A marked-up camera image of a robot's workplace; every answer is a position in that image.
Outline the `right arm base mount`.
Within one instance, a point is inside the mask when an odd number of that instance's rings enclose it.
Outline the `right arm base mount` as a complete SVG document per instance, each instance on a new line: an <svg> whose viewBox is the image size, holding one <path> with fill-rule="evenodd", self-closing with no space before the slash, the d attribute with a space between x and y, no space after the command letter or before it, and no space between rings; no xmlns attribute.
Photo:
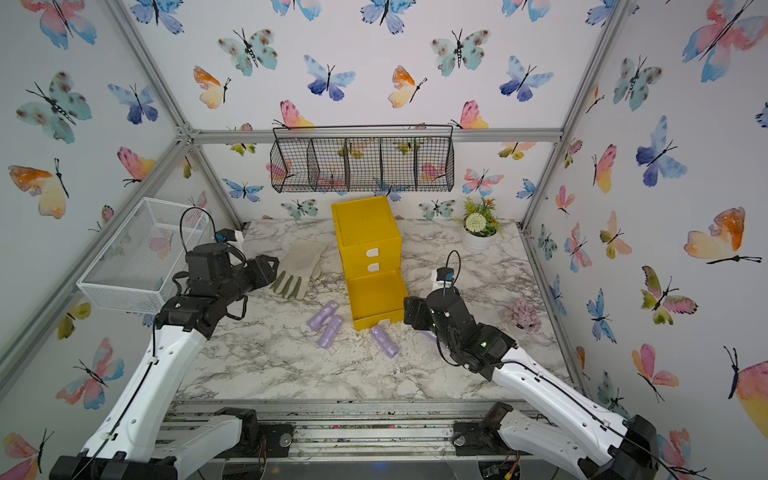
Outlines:
<svg viewBox="0 0 768 480"><path fill-rule="evenodd" d="M497 402L479 421L455 422L450 442L456 455L507 455L515 452L500 434L501 421L510 412L514 412L511 405Z"/></svg>

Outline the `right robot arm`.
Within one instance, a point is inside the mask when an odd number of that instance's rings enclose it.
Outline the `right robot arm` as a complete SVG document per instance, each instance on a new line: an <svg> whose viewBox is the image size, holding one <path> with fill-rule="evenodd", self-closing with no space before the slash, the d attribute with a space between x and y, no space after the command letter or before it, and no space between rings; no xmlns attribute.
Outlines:
<svg viewBox="0 0 768 480"><path fill-rule="evenodd" d="M578 479L653 479L661 466L656 428L626 419L580 394L535 361L511 336L480 323L454 285L450 267L434 272L426 297L403 301L404 322L430 331L453 366L519 395L544 416L533 420L501 403L487 414L492 440L523 451Z"/></svg>

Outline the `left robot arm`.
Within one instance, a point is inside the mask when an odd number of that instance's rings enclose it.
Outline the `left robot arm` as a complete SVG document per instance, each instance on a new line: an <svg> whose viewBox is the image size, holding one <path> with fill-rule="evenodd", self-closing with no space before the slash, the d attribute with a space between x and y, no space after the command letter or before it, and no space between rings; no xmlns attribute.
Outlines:
<svg viewBox="0 0 768 480"><path fill-rule="evenodd" d="M60 456L52 479L186 479L212 459L260 455L266 439L252 409L224 407L203 426L158 448L168 408L192 361L233 304L245 306L250 292L272 284L279 261L246 258L227 243L194 247L177 287L154 317L142 364L96 432L74 456Z"/></svg>

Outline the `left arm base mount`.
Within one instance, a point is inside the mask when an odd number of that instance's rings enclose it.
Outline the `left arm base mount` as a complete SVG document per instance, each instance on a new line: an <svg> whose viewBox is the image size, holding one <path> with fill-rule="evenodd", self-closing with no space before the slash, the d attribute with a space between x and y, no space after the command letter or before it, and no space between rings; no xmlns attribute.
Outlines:
<svg viewBox="0 0 768 480"><path fill-rule="evenodd" d="M224 407L215 416L231 416L240 420L239 441L218 458L287 458L295 427L289 423L265 423L253 409Z"/></svg>

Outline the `yellow drawer cabinet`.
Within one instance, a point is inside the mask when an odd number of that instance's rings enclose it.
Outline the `yellow drawer cabinet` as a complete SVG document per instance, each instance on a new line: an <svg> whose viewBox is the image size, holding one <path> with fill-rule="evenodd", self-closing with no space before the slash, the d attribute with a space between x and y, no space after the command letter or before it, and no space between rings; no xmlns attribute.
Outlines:
<svg viewBox="0 0 768 480"><path fill-rule="evenodd" d="M354 329L401 322L408 293L402 237L389 201L374 196L340 202L332 215Z"/></svg>

